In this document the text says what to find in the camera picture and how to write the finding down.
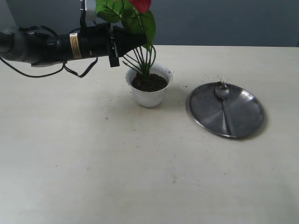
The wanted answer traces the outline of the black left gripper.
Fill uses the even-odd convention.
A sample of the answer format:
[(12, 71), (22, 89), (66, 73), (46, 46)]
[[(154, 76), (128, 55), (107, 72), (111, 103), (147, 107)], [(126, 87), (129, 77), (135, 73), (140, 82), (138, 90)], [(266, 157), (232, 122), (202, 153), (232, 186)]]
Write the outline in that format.
[(57, 60), (67, 62), (107, 56), (110, 66), (118, 67), (119, 57), (146, 43), (146, 35), (132, 34), (122, 27), (112, 28), (110, 23), (101, 23), (61, 35), (57, 41)]

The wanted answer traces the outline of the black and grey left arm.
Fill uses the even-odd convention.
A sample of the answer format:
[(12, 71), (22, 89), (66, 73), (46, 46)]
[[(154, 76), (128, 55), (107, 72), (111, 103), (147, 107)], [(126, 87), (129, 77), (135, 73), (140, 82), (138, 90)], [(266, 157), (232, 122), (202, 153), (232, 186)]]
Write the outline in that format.
[(12, 27), (2, 32), (0, 56), (33, 67), (107, 56), (110, 66), (118, 67), (120, 57), (147, 43), (146, 35), (131, 34), (110, 23), (78, 28), (65, 35), (38, 33), (39, 29), (46, 27)]

